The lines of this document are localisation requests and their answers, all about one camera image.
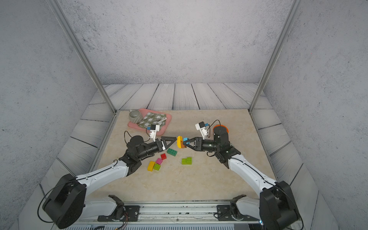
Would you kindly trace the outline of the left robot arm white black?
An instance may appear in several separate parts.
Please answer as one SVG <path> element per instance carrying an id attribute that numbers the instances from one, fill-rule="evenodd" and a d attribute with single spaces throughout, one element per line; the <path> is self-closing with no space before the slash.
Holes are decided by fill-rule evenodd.
<path id="1" fill-rule="evenodd" d="M 79 219 L 106 216 L 113 221 L 126 221 L 124 202 L 115 195 L 107 200 L 86 201 L 86 197 L 105 185 L 133 174 L 146 158 L 167 150 L 176 142 L 176 137 L 161 137 L 146 143 L 142 136 L 134 136 L 126 144 L 125 154 L 99 170 L 60 178 L 41 200 L 42 209 L 59 229 L 66 229 Z"/>

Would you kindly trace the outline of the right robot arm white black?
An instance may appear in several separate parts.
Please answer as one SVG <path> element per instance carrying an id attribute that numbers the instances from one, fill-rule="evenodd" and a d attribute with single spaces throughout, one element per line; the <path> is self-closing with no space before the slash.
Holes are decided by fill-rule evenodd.
<path id="1" fill-rule="evenodd" d="M 266 230 L 289 229 L 302 220 L 293 192 L 288 183 L 268 177 L 250 164 L 229 141 L 229 133 L 223 126 L 213 129 L 213 139 L 184 138 L 183 145 L 194 151 L 212 152 L 228 169 L 238 174 L 258 195 L 257 199 L 246 195 L 235 197 L 225 213 L 216 213 L 218 220 L 242 221 L 251 217 L 260 221 Z"/>

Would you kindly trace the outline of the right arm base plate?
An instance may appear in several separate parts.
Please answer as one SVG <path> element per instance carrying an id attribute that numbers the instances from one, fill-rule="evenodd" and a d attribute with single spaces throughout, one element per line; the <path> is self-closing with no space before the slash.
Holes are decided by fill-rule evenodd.
<path id="1" fill-rule="evenodd" d="M 217 205 L 217 212 L 213 216 L 219 221 L 259 221 L 249 215 L 243 215 L 235 205 Z"/>

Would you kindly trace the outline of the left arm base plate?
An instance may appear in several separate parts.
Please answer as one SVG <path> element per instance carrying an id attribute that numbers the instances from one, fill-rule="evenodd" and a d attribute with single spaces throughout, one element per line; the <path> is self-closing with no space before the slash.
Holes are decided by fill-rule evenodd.
<path id="1" fill-rule="evenodd" d="M 98 216 L 98 222 L 136 222 L 138 221 L 140 206 L 117 206 L 112 214 Z"/>

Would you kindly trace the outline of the lime small lego brick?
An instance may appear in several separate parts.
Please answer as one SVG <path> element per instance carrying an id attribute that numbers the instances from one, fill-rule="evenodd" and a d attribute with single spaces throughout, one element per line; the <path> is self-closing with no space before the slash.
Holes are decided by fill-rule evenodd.
<path id="1" fill-rule="evenodd" d="M 186 158 L 186 164 L 187 165 L 191 165 L 192 164 L 192 158 L 191 157 L 187 157 Z"/>

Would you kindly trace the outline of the yellow long lego brick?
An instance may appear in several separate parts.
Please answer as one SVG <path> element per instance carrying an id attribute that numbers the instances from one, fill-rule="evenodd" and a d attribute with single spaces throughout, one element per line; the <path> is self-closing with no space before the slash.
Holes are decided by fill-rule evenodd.
<path id="1" fill-rule="evenodd" d="M 177 146 L 178 148 L 182 148 L 181 145 L 183 144 L 183 137 L 182 136 L 178 136 L 177 137 Z"/>

